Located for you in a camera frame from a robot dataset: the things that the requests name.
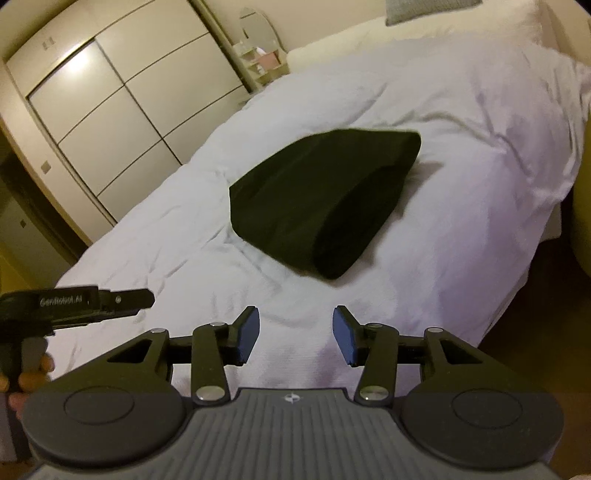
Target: white bedsheet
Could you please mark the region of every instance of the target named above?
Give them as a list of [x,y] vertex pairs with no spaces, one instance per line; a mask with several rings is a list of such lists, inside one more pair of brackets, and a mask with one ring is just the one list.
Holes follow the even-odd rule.
[[[477,345],[511,295],[583,148],[591,71],[556,52],[468,36],[408,40],[291,74],[218,128],[190,164],[84,255],[61,286],[148,287],[135,318],[59,331],[56,374],[154,328],[190,335],[248,305],[261,334],[230,387],[347,387],[332,310],[403,335],[441,326]],[[232,231],[228,187],[282,147],[334,128],[414,129],[395,212],[340,279],[298,275]],[[399,375],[405,393],[410,375]],[[189,395],[189,368],[173,384]]]

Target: finger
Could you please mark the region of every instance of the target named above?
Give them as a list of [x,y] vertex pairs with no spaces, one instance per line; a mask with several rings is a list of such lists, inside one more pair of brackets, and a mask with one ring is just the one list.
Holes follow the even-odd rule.
[[29,395],[26,393],[12,393],[8,397],[8,405],[17,413],[17,418],[21,420],[22,409]]
[[18,377],[18,384],[23,392],[34,392],[49,382],[49,376],[43,373],[23,373]]
[[41,358],[41,371],[43,371],[43,373],[48,374],[50,372],[53,372],[55,369],[56,364],[53,361],[51,355],[49,355],[48,353],[43,355],[43,357]]
[[0,393],[7,392],[9,386],[9,380],[4,375],[0,375]]

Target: round black pad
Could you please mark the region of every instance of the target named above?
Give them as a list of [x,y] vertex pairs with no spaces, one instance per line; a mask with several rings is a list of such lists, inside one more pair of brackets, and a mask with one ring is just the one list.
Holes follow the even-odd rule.
[[49,384],[32,395],[23,426],[36,454],[67,467],[109,468],[145,458],[177,434],[185,410],[169,383],[143,372],[116,383],[93,379],[73,394],[58,391],[58,379],[54,390]]
[[459,467],[503,470],[529,465],[556,445],[563,414],[550,394],[486,385],[486,372],[456,372],[428,379],[404,400],[402,423],[425,450]]
[[452,400],[452,407],[459,419],[481,429],[508,427],[523,413],[515,397],[486,388],[460,393]]
[[90,387],[66,400],[66,414],[79,423],[102,425],[125,417],[134,408],[134,396],[121,388]]

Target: gray pillow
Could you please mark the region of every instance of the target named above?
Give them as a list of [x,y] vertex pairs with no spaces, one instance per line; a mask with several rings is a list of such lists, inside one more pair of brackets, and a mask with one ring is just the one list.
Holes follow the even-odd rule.
[[482,0],[386,0],[386,26],[407,22],[423,15],[475,7]]

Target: black cushion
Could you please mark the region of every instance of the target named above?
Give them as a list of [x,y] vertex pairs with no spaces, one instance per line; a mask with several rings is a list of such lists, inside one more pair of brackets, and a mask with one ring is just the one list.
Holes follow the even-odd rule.
[[338,278],[396,207],[420,146],[407,131],[302,138],[230,187],[232,227],[291,268]]

